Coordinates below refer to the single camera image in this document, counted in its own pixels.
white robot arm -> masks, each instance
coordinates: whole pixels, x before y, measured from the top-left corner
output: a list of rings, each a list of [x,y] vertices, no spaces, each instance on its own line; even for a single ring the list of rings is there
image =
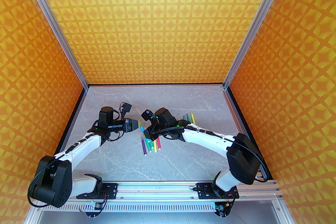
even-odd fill
[[[82,139],[54,157],[45,156],[41,159],[28,189],[29,201],[29,197],[32,197],[46,204],[61,207],[69,197],[80,194],[98,197],[101,194],[100,177],[85,174],[87,177],[72,179],[72,171],[90,152],[105,141],[111,141],[109,136],[112,131],[130,132],[138,128],[138,121],[123,118],[125,112],[121,113],[121,120],[113,119],[113,111],[115,110],[111,107],[103,107],[97,120],[98,125],[93,126]],[[211,184],[216,197],[228,197],[230,190],[240,182],[253,183],[262,156],[247,136],[223,135],[202,129],[189,121],[177,121],[165,108],[159,109],[155,114],[146,110],[142,117],[151,122],[151,126],[144,131],[148,139],[154,141],[160,135],[170,135],[171,139],[201,145],[228,159],[229,168],[218,173]]]
[[[193,127],[198,130],[201,128],[194,125],[189,124],[188,127]],[[224,158],[227,158],[227,147],[232,146],[232,142],[229,142],[227,140],[224,140],[224,138],[228,140],[234,141],[234,138],[232,135],[223,135],[213,132],[217,136],[208,135],[206,133],[201,133],[197,131],[193,131],[190,129],[185,129],[182,133],[183,138],[186,142],[194,143],[201,145],[203,147],[206,147],[214,152],[217,152],[218,154],[222,155]],[[231,173],[230,169],[227,168],[224,171],[221,171],[221,173],[218,175],[216,179],[216,185],[221,188],[224,191],[230,191],[230,189],[237,184],[240,183],[239,180],[237,180]]]

black trim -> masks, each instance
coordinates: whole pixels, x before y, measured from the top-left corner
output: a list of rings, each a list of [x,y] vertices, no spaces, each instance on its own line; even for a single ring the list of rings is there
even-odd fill
[[[232,102],[233,102],[233,104],[234,104],[234,106],[235,106],[235,108],[236,108],[236,110],[237,110],[237,112],[238,112],[238,115],[239,115],[239,117],[240,117],[240,119],[241,119],[241,121],[242,121],[242,123],[243,123],[243,125],[244,125],[244,127],[245,127],[245,130],[246,130],[246,132],[247,132],[247,136],[250,138],[252,144],[253,144],[253,145],[257,148],[257,150],[260,152],[260,149],[259,149],[259,147],[258,147],[258,145],[257,145],[257,142],[255,141],[255,139],[254,139],[254,137],[253,137],[253,134],[252,134],[252,132],[251,132],[251,129],[249,128],[249,126],[248,126],[248,124],[247,124],[247,122],[246,122],[246,120],[245,120],[245,117],[244,117],[242,111],[240,110],[239,105],[238,105],[238,103],[237,103],[237,101],[236,101],[236,99],[235,99],[235,97],[234,97],[234,95],[233,95],[233,93],[232,93],[232,90],[230,89],[229,86],[228,86],[228,93],[229,93],[229,95],[230,95],[230,97],[231,97],[231,100],[232,100]],[[266,162],[265,162],[265,159],[263,160],[263,163],[265,164],[265,166],[266,166],[266,168],[267,168],[267,172],[268,172],[269,175],[270,175],[270,178],[269,178],[269,179],[270,179],[270,180],[273,180],[272,174],[271,174],[270,169],[268,168],[268,166],[267,166],[267,164],[266,164]]]
[[[90,86],[130,86],[130,85],[136,85],[136,86],[143,86],[143,85],[213,85],[218,84],[222,85],[221,82],[213,82],[213,83],[133,83],[133,84],[89,84]]]
[[[83,88],[81,94],[79,95],[79,98],[78,98],[78,100],[77,100],[77,103],[76,103],[76,105],[75,105],[75,108],[73,109],[72,114],[71,114],[71,116],[70,116],[70,118],[69,118],[69,121],[67,122],[67,125],[66,125],[66,127],[65,127],[65,129],[64,129],[64,132],[63,132],[63,134],[62,134],[62,136],[61,136],[61,139],[60,139],[60,141],[59,141],[59,144],[57,145],[57,148],[56,148],[56,150],[55,150],[54,155],[56,155],[57,153],[60,153],[60,151],[61,151],[61,148],[62,148],[62,146],[63,146],[63,143],[64,143],[64,141],[65,141],[65,139],[66,139],[66,136],[67,136],[67,134],[68,134],[68,132],[69,132],[71,123],[72,123],[72,121],[74,120],[75,115],[76,115],[76,112],[77,112],[77,110],[78,110],[78,107],[79,107],[79,105],[80,105],[80,103],[81,103],[81,101],[82,101],[82,99],[83,99],[83,97],[84,97],[84,93],[85,93],[85,89]]]

black bracket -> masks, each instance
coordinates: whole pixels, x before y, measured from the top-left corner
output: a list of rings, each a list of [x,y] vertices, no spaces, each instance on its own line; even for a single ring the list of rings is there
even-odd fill
[[[197,191],[198,199],[209,200],[209,199],[238,199],[239,194],[237,187],[232,187],[229,191],[221,191],[221,195],[215,194],[211,183],[196,183],[196,188],[192,190]]]
[[[104,192],[107,194],[107,200],[115,200],[118,192],[118,184],[117,183],[102,183],[102,194],[97,198],[97,196],[92,197],[90,193],[84,193],[76,196],[76,199],[79,200],[104,200]]]

gray marble surface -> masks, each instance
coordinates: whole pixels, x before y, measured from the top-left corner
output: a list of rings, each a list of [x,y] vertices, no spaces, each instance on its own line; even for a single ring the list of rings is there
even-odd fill
[[[126,114],[128,118],[143,121],[141,114],[146,109],[155,112],[165,107],[177,119],[192,111],[200,127],[222,134],[238,132],[219,84],[91,86],[66,148],[85,135],[101,107],[112,106],[117,110],[121,102],[132,105],[131,112]],[[149,122],[143,122],[145,128],[148,125]],[[92,173],[111,181],[213,180],[228,166],[225,158],[207,148],[163,137],[162,150],[144,156],[141,135],[137,129],[125,133],[118,141],[104,143],[78,164],[73,178]]]

orange patterned wall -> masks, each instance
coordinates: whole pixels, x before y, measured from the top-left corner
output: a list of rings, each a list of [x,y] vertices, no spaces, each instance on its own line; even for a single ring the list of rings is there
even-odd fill
[[[48,0],[90,84],[223,82],[262,0]]]
[[[336,0],[275,0],[230,87],[297,223],[336,223]]]
[[[0,55],[0,222],[22,223],[82,86],[36,0],[0,0]]]

